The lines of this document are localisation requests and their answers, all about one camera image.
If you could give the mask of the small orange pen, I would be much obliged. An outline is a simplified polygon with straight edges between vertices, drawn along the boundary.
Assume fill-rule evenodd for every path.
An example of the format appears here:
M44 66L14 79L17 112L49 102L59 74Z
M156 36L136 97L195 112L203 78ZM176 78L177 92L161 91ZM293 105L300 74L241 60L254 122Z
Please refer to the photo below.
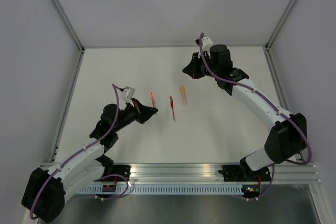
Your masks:
M153 92L151 92L151 102L152 102L153 108L156 108L155 97L154 97Z

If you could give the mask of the orange highlighter pen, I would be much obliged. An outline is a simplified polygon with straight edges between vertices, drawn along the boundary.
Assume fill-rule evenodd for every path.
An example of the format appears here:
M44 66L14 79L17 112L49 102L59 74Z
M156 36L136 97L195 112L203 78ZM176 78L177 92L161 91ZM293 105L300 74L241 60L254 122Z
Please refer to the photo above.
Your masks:
M180 86L180 93L181 93L182 105L187 106L187 97L184 86Z

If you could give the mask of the red thin pen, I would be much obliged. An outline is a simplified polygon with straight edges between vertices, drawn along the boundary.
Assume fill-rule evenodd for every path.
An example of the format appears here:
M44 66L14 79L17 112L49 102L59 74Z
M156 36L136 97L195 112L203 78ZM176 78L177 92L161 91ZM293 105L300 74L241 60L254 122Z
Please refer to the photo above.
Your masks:
M171 106L171 110L172 110L172 117L173 117L173 121L176 122L176 117L175 117L175 112L174 112L174 101L173 101L173 97L169 96L170 98L170 106Z

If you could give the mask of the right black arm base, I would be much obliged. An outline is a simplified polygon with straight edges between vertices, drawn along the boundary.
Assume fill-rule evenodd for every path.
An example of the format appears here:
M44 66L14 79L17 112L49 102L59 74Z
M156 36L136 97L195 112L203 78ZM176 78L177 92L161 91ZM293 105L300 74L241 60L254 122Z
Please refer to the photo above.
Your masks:
M268 167L252 171L247 165L246 158L241 159L239 164L222 165L218 173L223 176L225 182L269 182L271 180Z

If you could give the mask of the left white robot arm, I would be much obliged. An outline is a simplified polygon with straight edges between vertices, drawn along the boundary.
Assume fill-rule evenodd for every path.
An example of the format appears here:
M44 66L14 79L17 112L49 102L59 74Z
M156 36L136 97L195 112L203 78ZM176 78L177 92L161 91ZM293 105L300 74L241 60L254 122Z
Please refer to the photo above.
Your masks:
M104 107L100 120L83 147L65 161L32 171L22 198L32 220L52 222L67 201L95 180L108 181L114 175L113 160L105 155L118 140L117 132L133 122L144 124L157 108L132 98L120 110L117 104Z

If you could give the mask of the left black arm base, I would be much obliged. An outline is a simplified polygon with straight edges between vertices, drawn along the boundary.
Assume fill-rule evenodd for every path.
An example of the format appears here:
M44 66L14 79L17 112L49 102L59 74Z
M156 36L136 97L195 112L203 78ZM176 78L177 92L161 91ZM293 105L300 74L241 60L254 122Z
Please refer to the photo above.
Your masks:
M124 177L127 181L129 180L130 174L131 174L131 166L130 165L116 165L114 161L105 156L102 155L101 157L97 158L97 161L102 165L104 168L103 175L99 179L99 181L107 181L107 182L123 182L124 179L115 176L120 175Z

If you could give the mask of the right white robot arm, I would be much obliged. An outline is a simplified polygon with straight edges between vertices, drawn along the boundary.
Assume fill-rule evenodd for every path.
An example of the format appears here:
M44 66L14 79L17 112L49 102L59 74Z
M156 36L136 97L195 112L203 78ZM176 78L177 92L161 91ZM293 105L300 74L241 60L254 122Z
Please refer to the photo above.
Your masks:
M249 75L233 66L226 45L213 44L209 37L197 39L199 50L182 70L192 79L212 77L219 88L243 103L269 130L265 144L240 160L239 174L252 180L268 166L291 163L291 157L303 150L311 152L307 138L307 120L273 103L252 82Z

